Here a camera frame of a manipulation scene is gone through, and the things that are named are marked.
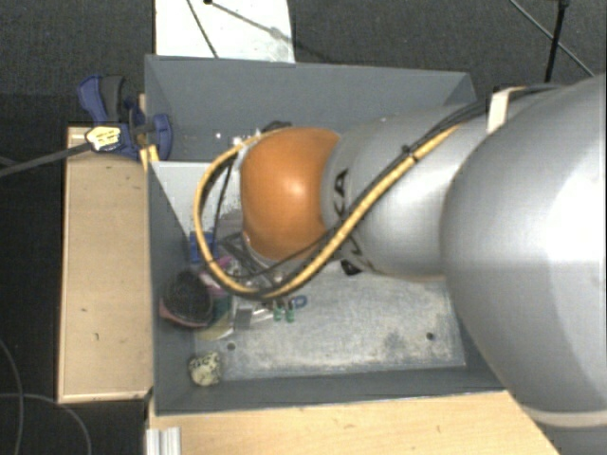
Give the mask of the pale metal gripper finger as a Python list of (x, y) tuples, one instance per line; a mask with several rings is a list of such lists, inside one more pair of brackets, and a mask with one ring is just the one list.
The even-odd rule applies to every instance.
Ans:
[(263, 304), (243, 303), (236, 307), (234, 327), (251, 328), (253, 325), (270, 319), (273, 319), (273, 311)]

